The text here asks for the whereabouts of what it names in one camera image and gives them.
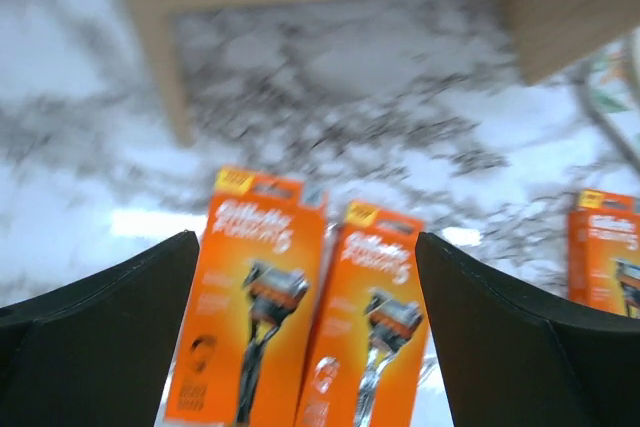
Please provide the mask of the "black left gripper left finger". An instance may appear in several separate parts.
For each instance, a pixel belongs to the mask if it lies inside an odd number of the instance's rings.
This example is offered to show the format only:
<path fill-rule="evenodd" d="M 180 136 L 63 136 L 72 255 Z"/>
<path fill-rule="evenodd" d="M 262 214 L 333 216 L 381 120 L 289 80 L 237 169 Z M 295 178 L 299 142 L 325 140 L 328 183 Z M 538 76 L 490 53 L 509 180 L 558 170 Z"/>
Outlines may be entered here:
<path fill-rule="evenodd" d="M 2 308 L 2 425 L 153 425 L 198 255 L 183 231 Z"/>

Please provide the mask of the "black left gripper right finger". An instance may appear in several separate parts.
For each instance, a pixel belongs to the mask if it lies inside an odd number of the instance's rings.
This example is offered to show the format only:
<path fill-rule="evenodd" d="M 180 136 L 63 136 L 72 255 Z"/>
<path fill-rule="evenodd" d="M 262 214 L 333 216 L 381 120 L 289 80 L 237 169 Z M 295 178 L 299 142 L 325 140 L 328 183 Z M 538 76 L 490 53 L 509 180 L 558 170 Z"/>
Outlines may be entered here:
<path fill-rule="evenodd" d="M 638 425 L 638 321 L 550 294 L 432 233 L 415 253 L 455 425 Z"/>

